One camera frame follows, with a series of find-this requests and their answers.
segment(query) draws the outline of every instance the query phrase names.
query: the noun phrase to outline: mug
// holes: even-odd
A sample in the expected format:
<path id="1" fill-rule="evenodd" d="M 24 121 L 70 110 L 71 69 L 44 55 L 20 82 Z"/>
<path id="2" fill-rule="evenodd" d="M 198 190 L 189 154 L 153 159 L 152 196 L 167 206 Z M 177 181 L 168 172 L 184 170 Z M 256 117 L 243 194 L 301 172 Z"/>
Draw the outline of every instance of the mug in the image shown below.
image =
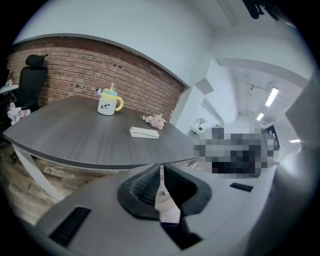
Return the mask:
<path id="1" fill-rule="evenodd" d="M 116 108 L 117 101 L 120 102 L 120 106 Z M 98 112 L 103 115 L 111 116 L 115 111 L 122 109 L 123 106 L 124 101 L 118 96 L 116 91 L 104 89 L 99 100 Z"/>

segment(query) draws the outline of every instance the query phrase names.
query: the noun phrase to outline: brick wall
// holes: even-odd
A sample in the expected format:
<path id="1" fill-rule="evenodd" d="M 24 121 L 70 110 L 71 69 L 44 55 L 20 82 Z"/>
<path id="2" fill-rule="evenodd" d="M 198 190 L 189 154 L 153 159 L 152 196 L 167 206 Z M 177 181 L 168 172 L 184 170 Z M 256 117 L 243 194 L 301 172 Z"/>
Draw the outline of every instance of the brick wall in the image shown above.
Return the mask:
<path id="1" fill-rule="evenodd" d="M 115 84 L 124 106 L 146 114 L 163 114 L 168 120 L 185 86 L 141 56 L 120 47 L 78 37 L 46 37 L 17 45 L 8 57 L 9 77 L 19 83 L 30 54 L 48 56 L 47 80 L 39 105 L 81 95 L 96 97 L 96 88 Z"/>

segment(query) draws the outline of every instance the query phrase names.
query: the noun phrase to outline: black vent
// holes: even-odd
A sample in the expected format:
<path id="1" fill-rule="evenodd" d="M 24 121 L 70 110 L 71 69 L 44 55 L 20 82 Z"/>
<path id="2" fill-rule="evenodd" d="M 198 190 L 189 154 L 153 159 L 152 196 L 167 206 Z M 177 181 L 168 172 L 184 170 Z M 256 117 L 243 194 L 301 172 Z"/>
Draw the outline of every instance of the black vent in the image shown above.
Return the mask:
<path id="1" fill-rule="evenodd" d="M 76 207 L 55 229 L 50 238 L 59 245 L 67 247 L 90 212 L 88 208 Z"/>
<path id="2" fill-rule="evenodd" d="M 251 190 L 254 188 L 253 186 L 243 185 L 240 183 L 232 183 L 230 187 L 238 190 L 247 191 L 247 192 L 251 192 Z"/>

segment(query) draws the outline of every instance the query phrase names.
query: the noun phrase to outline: white wall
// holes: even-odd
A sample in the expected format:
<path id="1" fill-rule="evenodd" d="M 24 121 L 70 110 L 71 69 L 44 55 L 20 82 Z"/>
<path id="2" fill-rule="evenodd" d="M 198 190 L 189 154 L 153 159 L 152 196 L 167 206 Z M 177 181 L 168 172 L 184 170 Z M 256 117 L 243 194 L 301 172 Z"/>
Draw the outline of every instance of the white wall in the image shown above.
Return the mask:
<path id="1" fill-rule="evenodd" d="M 217 124 L 219 124 L 219 122 L 202 106 L 200 105 L 196 114 L 195 114 L 195 122 L 193 123 L 194 127 L 198 127 L 199 126 L 199 119 L 200 118 L 204 118 L 206 119 L 206 123 L 202 124 L 202 128 L 205 131 L 206 129 L 215 127 Z"/>
<path id="2" fill-rule="evenodd" d="M 190 127 L 198 118 L 198 109 L 203 102 L 205 95 L 196 87 L 187 89 L 179 100 L 170 123 L 181 132 L 187 134 Z"/>
<path id="3" fill-rule="evenodd" d="M 281 72 L 288 70 L 306 81 L 315 69 L 309 49 L 297 30 L 276 21 L 266 24 L 258 19 L 218 31 L 214 34 L 212 51 L 218 63 L 223 65 L 232 66 L 233 60 L 251 60 L 255 61 L 255 66 L 251 68 L 265 73 L 269 72 L 263 64 L 274 65 L 278 70 L 275 69 L 277 74 L 272 75 L 284 79 L 290 79 L 290 76 L 282 76 L 279 68 L 284 69 Z"/>
<path id="4" fill-rule="evenodd" d="M 212 72 L 207 74 L 207 80 L 214 91 L 205 97 L 225 123 L 234 122 L 238 116 L 239 107 L 233 77 L 228 68 L 218 66 L 215 61 L 211 61 L 210 66 Z"/>
<path id="5" fill-rule="evenodd" d="M 212 30 L 184 0 L 52 0 L 25 25 L 15 43 L 44 35 L 87 35 L 125 46 L 192 87 Z"/>

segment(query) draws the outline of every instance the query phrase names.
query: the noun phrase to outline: pink flower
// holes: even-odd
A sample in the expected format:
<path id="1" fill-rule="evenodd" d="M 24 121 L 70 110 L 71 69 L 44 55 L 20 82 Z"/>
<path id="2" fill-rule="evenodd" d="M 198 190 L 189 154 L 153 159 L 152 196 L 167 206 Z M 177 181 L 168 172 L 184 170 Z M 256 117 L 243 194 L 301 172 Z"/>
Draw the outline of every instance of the pink flower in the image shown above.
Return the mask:
<path id="1" fill-rule="evenodd" d="M 159 130 L 162 130 L 164 127 L 164 123 L 167 121 L 163 118 L 162 114 L 155 114 L 153 116 L 149 115 L 145 117 L 144 115 L 142 116 L 142 119 L 146 122 L 149 123 L 152 127 L 157 128 Z"/>

